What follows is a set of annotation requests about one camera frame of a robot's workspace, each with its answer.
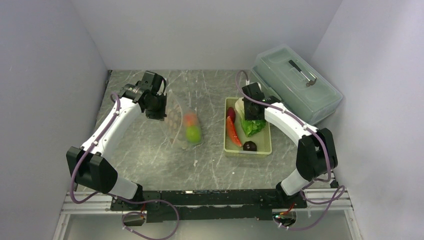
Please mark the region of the purple eggplant toy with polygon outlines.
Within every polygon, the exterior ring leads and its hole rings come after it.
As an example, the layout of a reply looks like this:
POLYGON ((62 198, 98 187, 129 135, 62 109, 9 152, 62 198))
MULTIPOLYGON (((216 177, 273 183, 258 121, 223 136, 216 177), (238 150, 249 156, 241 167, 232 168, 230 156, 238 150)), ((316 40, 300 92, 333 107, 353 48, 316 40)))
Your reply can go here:
POLYGON ((236 119, 236 111, 235 111, 235 109, 233 108, 233 107, 229 107, 228 109, 227 109, 227 111, 226 111, 226 117, 228 118, 228 117, 230 117, 230 120, 231 120, 231 122, 232 123, 234 123, 235 122, 235 119, 236 119))

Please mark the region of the red watermelon slice toy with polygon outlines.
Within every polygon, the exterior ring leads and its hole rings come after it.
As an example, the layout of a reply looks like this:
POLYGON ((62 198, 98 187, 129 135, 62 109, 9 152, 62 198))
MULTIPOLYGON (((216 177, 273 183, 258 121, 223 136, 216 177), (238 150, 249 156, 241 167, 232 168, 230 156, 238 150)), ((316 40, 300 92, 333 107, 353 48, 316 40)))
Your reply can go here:
POLYGON ((229 139, 231 140, 231 142, 235 146, 241 148, 242 147, 242 143, 241 143, 241 141, 240 141, 240 139, 239 139, 239 137, 237 135, 237 131, 236 131, 235 125, 234 125, 234 123, 233 123, 233 121, 232 121, 232 119, 231 119, 230 116, 228 116, 226 118, 225 125, 226 125, 226 134, 229 137, 229 139))

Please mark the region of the pale green plastic basket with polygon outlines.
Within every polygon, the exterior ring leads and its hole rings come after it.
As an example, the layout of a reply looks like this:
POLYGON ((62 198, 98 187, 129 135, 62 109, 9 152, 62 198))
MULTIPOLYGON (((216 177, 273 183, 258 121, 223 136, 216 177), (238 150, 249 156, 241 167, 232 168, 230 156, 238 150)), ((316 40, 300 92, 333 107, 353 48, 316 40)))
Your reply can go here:
POLYGON ((245 142, 253 142, 256 144, 256 151, 246 151, 243 147, 238 147, 233 141, 232 138, 227 133, 227 123, 224 120, 224 139, 223 139, 223 151, 226 155, 229 156, 252 156, 252 157, 265 157, 272 153, 272 139, 271 139, 271 130, 270 124, 266 121, 263 121, 261 126, 262 129, 257 131, 251 136, 247 136, 243 129, 242 117, 236 111, 235 104, 239 98, 238 97, 227 97, 224 104, 224 114, 226 115, 228 108, 233 108, 236 112, 234 128, 238 139, 243 145, 245 142))

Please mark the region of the clear dotted zip bag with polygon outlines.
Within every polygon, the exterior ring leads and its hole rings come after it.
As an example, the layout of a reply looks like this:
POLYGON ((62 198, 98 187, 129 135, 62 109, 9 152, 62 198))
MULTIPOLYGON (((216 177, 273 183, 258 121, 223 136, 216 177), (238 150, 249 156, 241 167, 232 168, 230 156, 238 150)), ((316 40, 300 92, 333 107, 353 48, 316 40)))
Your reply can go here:
POLYGON ((186 113, 195 113, 190 107, 183 104, 182 100, 174 93, 169 90, 166 93, 166 117, 162 125, 162 130, 165 133, 166 138, 171 143, 173 148, 187 149, 199 145, 203 142, 203 135, 201 130, 201 142, 193 144, 186 139, 186 128, 183 124, 183 116, 186 113))

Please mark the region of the dark purple mangosteen toy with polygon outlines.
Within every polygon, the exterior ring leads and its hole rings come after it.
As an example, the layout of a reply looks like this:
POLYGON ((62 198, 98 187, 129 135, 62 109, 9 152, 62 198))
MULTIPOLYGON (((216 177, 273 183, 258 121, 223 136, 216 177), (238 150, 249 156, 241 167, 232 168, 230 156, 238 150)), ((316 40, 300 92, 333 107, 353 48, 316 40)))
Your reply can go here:
POLYGON ((242 149, 244 151, 249 151, 249 152, 256 152, 258 150, 257 144, 253 141, 246 141, 243 146, 242 149))

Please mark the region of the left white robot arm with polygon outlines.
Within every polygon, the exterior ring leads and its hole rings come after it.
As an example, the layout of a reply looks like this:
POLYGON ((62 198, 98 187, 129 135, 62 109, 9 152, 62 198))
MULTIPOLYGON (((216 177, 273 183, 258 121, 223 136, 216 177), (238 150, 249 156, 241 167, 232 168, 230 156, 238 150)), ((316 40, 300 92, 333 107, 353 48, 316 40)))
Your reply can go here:
POLYGON ((131 210, 139 209, 144 196, 142 187, 124 178, 109 163, 127 128, 142 113, 147 119, 163 121, 166 117, 166 79, 146 71, 135 84, 126 84, 119 93, 113 92, 113 107, 100 127, 80 147, 70 147, 66 160, 74 184, 96 192, 124 198, 131 210))

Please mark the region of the green toy apple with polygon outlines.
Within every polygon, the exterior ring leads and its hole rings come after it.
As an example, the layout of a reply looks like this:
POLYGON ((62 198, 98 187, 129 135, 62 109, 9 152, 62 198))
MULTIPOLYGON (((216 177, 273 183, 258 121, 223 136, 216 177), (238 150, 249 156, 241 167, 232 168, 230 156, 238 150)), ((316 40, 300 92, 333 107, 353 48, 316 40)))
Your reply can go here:
POLYGON ((185 131, 185 137, 188 142, 198 144, 202 140, 201 129, 197 125, 188 126, 185 131))

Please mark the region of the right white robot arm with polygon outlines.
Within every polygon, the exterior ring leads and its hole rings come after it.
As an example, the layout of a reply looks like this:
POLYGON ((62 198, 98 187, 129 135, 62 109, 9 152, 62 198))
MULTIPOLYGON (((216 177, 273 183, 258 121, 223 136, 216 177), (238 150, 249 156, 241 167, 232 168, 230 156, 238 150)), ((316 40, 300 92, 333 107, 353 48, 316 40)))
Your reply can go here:
POLYGON ((294 171, 276 186, 279 190, 275 194, 276 203, 287 208, 295 201, 297 193, 314 181, 322 181, 322 175, 330 175, 338 166, 333 134, 328 128, 317 128, 301 120, 276 97, 266 98, 257 82, 240 90, 246 120, 265 120, 297 146, 294 171))

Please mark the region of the green cabbage toy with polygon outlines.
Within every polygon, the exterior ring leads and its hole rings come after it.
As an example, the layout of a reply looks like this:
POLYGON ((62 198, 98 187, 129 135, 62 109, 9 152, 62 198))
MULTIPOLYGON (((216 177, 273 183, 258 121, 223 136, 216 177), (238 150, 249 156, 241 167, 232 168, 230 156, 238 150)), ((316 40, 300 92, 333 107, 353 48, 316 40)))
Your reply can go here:
POLYGON ((245 108, 243 99, 240 97, 234 104, 236 113, 239 116, 239 122, 244 134, 247 137, 252 137, 253 135, 259 133, 265 126, 265 120, 246 120, 245 119, 245 108))

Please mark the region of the orange peach toy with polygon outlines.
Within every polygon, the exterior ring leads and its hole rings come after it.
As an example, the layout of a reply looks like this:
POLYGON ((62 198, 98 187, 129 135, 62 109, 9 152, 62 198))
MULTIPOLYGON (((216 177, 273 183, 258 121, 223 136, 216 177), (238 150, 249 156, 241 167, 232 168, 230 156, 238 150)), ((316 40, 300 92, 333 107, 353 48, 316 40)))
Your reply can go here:
POLYGON ((199 124, 197 115, 193 112, 188 112, 183 115, 183 125, 185 127, 197 126, 199 124))

